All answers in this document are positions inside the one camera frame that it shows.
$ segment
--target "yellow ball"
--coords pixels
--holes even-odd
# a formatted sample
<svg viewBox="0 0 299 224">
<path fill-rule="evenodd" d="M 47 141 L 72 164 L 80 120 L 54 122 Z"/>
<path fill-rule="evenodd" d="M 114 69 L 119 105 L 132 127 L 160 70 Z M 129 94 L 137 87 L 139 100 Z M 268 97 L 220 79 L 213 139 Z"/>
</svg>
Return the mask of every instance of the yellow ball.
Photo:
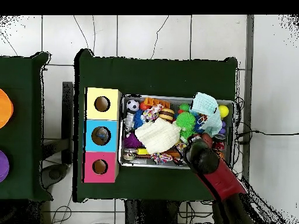
<svg viewBox="0 0 299 224">
<path fill-rule="evenodd" d="M 228 112 L 229 112 L 227 106 L 224 106 L 224 105 L 219 106 L 219 111 L 220 111 L 220 117 L 221 118 L 225 118 L 228 115 Z"/>
</svg>

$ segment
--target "blue box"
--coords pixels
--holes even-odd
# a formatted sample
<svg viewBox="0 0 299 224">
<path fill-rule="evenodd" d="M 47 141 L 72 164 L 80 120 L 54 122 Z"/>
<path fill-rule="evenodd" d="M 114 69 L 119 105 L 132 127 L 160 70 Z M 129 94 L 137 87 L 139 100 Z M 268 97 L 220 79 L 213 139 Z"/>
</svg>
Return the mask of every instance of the blue box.
<svg viewBox="0 0 299 224">
<path fill-rule="evenodd" d="M 105 145 L 97 145 L 92 140 L 92 132 L 97 127 L 106 127 L 111 133 L 111 139 Z M 86 151 L 116 152 L 118 143 L 117 121 L 109 120 L 87 120 L 86 121 Z"/>
</svg>

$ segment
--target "orange bowl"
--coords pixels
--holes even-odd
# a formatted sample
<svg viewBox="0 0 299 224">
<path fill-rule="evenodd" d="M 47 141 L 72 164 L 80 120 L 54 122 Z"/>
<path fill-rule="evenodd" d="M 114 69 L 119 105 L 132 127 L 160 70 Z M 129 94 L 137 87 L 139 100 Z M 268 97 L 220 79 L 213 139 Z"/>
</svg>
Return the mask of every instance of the orange bowl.
<svg viewBox="0 0 299 224">
<path fill-rule="evenodd" d="M 7 94 L 0 89 L 0 128 L 2 128 L 13 113 L 13 104 Z"/>
</svg>

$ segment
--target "shape sorter box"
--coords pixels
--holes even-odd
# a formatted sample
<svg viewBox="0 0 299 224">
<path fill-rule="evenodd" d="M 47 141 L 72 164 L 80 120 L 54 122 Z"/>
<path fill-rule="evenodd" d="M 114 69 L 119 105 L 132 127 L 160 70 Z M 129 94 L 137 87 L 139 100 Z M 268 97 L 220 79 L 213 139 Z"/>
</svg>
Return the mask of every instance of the shape sorter box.
<svg viewBox="0 0 299 224">
<path fill-rule="evenodd" d="M 117 161 L 119 141 L 119 115 L 121 93 L 117 89 L 86 88 L 86 130 L 85 153 L 82 168 L 84 183 L 114 183 L 119 172 Z M 106 99 L 106 107 L 98 105 L 98 99 Z M 92 135 L 99 127 L 104 127 L 109 139 L 104 145 L 93 141 Z M 96 173 L 94 163 L 102 160 L 106 164 L 104 173 Z"/>
<path fill-rule="evenodd" d="M 96 109 L 98 97 L 104 97 L 108 101 L 105 111 Z M 96 87 L 87 88 L 86 115 L 88 120 L 119 120 L 121 93 L 117 89 L 101 89 Z"/>
<path fill-rule="evenodd" d="M 97 174 L 93 171 L 93 163 L 97 160 L 106 162 L 107 170 L 104 174 Z M 114 152 L 86 152 L 84 166 L 84 183 L 114 183 L 119 173 L 117 154 Z"/>
</svg>

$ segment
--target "soccer ball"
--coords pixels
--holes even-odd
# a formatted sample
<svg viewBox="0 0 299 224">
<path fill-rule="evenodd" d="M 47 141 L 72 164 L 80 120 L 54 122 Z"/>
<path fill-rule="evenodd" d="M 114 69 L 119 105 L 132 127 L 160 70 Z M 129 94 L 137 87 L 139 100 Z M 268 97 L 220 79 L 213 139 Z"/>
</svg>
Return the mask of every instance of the soccer ball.
<svg viewBox="0 0 299 224">
<path fill-rule="evenodd" d="M 139 110 L 139 102 L 136 100 L 129 100 L 127 102 L 127 110 L 138 111 Z"/>
</svg>

